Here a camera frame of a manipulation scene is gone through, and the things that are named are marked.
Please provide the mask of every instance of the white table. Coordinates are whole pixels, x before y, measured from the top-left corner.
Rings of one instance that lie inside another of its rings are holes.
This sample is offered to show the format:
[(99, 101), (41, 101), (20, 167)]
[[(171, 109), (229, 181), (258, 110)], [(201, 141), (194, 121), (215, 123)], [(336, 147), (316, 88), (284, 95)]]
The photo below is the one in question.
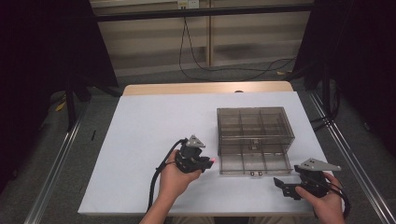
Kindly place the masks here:
[[(288, 152), (290, 165), (309, 158), (326, 161), (297, 92), (290, 91), (290, 84), (285, 82), (272, 83), (279, 88), (266, 89), (268, 83), (250, 83), (253, 87), (261, 84), (263, 90), (250, 89), (247, 83), (218, 83), (217, 93), (203, 93), (212, 92), (213, 83), (206, 85), (210, 86), (206, 91), (198, 91), (205, 83), (147, 85), (154, 89), (152, 94), (132, 92), (145, 89), (144, 85), (128, 87), (120, 98), (78, 212), (101, 216), (145, 214), (155, 168), (177, 140), (196, 134), (206, 144), (202, 156), (216, 158), (217, 162), (190, 184), (169, 216), (312, 216), (312, 206), (306, 201), (283, 197), (273, 176), (219, 174), (218, 107), (284, 106), (295, 135)], [(180, 91), (177, 87), (186, 88), (186, 94), (175, 92)], [(294, 171), (277, 177), (286, 183), (300, 182)]]

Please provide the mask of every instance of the transparent plastic box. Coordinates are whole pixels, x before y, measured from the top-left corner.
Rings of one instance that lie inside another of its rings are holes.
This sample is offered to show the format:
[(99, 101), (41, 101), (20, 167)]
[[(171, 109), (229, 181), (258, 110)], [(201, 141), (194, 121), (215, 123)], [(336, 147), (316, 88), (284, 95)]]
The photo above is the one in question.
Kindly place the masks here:
[(283, 107), (218, 108), (222, 175), (281, 175), (291, 171), (294, 140)]

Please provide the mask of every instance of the hand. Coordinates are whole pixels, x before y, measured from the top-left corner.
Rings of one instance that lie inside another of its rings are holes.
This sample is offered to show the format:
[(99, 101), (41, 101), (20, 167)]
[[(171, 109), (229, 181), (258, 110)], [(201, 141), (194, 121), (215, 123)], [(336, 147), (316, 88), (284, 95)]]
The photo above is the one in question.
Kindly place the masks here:
[(175, 200), (186, 190), (190, 182), (201, 175), (201, 170), (188, 174), (181, 172), (175, 164), (175, 156), (177, 152), (178, 150), (174, 150), (171, 153), (167, 161), (168, 164), (161, 172), (159, 197), (166, 196)]
[[(330, 180), (332, 184), (340, 187), (340, 182), (332, 175), (323, 173), (324, 176)], [(296, 187), (296, 192), (307, 201), (309, 201), (318, 216), (319, 222), (322, 224), (343, 224), (345, 223), (343, 217), (343, 208), (341, 206), (341, 198), (336, 193), (329, 190), (329, 193), (322, 197), (317, 198), (305, 189)]]

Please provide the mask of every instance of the electrical cable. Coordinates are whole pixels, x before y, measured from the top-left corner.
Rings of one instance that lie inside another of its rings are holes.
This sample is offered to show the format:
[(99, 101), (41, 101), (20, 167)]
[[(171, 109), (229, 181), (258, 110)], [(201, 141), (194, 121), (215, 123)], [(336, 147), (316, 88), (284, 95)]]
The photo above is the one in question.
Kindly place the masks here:
[(151, 179), (151, 184), (149, 186), (149, 196), (148, 196), (148, 210), (149, 211), (150, 207), (152, 206), (152, 202), (153, 202), (153, 197), (154, 197), (154, 188), (155, 188), (155, 182), (157, 181), (158, 175), (160, 175), (161, 171), (163, 170), (163, 168), (165, 168), (165, 166), (168, 164), (166, 163), (166, 161), (168, 160), (169, 156), (171, 155), (172, 151), (175, 149), (175, 147), (180, 144), (187, 141), (187, 139), (180, 139), (178, 140), (173, 146), (172, 148), (169, 150), (168, 154), (166, 154), (165, 158), (163, 159), (163, 161), (161, 162), (160, 166), (158, 166), (156, 168), (156, 171), (154, 173), (154, 176)]
[[(276, 70), (278, 70), (278, 69), (281, 69), (281, 68), (285, 67), (286, 65), (288, 65), (289, 63), (291, 63), (292, 61), (294, 61), (294, 60), (296, 59), (296, 57), (294, 57), (294, 58), (291, 58), (291, 59), (279, 59), (279, 60), (273, 61), (273, 62), (270, 63), (270, 65), (268, 66), (267, 69), (238, 68), (238, 67), (235, 67), (235, 68), (218, 68), (218, 69), (208, 69), (208, 68), (204, 68), (204, 67), (202, 67), (202, 66), (198, 63), (198, 61), (196, 60), (196, 57), (195, 57), (195, 54), (194, 54), (194, 51), (193, 51), (193, 48), (192, 48), (192, 42), (191, 42), (191, 36), (190, 36), (189, 25), (187, 24), (186, 18), (184, 18), (184, 28), (183, 28), (183, 34), (182, 34), (182, 37), (181, 37), (181, 46), (180, 46), (179, 57), (178, 57), (178, 65), (179, 65), (179, 68), (180, 68), (181, 72), (183, 73), (183, 75), (184, 75), (185, 77), (188, 77), (188, 78), (191, 78), (191, 79), (204, 80), (204, 81), (214, 81), (214, 82), (216, 82), (216, 80), (213, 80), (213, 79), (188, 76), (188, 75), (185, 73), (185, 71), (183, 70), (183, 68), (181, 67), (181, 51), (182, 51), (182, 49), (183, 49), (184, 35), (185, 35), (186, 31), (187, 31), (187, 36), (188, 36), (189, 42), (190, 42), (190, 50), (191, 50), (192, 58), (194, 59), (194, 62), (197, 64), (197, 66), (198, 66), (199, 68), (201, 68), (202, 70), (205, 70), (205, 71), (208, 71), (208, 72), (218, 72), (218, 71), (227, 71), (227, 70), (259, 71), (259, 72), (260, 72), (258, 75), (255, 75), (254, 77), (249, 77), (249, 78), (246, 78), (246, 79), (241, 79), (241, 80), (236, 80), (236, 81), (247, 81), (247, 80), (251, 80), (251, 79), (253, 79), (253, 78), (262, 76), (262, 75), (264, 75), (266, 72), (276, 71)], [(277, 63), (277, 62), (280, 62), (280, 61), (288, 61), (288, 62), (286, 62), (285, 64), (283, 64), (283, 65), (280, 66), (280, 67), (271, 69), (271, 67), (272, 67), (272, 65), (273, 65), (274, 63)]]

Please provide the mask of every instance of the aluminum rail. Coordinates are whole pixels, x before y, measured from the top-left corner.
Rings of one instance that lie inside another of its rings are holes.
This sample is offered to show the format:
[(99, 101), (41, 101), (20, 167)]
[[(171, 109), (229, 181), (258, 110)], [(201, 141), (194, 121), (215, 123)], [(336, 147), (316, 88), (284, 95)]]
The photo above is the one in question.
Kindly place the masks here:
[[(310, 93), (310, 97), (319, 114), (322, 117), (325, 117), (326, 113), (322, 107), (323, 103), (321, 102), (320, 97), (313, 92)], [(375, 187), (370, 177), (364, 171), (361, 163), (359, 162), (358, 158), (356, 158), (355, 154), (347, 143), (347, 140), (341, 134), (335, 122), (332, 120), (325, 121), (328, 123), (326, 126), (330, 134), (332, 135), (335, 144), (338, 146), (341, 153), (343, 154), (347, 164), (349, 165), (350, 170), (358, 180), (362, 190), (366, 194), (368, 200), (378, 214), (378, 217), (381, 219), (382, 223), (395, 224), (396, 219), (390, 212), (387, 202), (384, 200), (381, 193)]]
[(89, 103), (85, 103), (83, 105), (75, 125), (73, 126), (72, 130), (66, 134), (61, 149), (59, 150), (55, 162), (53, 163), (49, 171), (49, 175), (47, 176), (47, 179), (44, 182), (43, 187), (41, 188), (38, 196), (36, 197), (35, 202), (32, 208), (30, 209), (27, 218), (24, 221), (24, 224), (40, 223), (40, 220), (44, 215), (44, 211), (46, 210), (47, 204), (50, 201), (50, 196), (53, 192), (55, 184), (59, 178), (62, 168), (64, 167), (64, 162), (76, 138), (80, 123), (85, 115), (85, 112), (87, 111), (88, 104)]

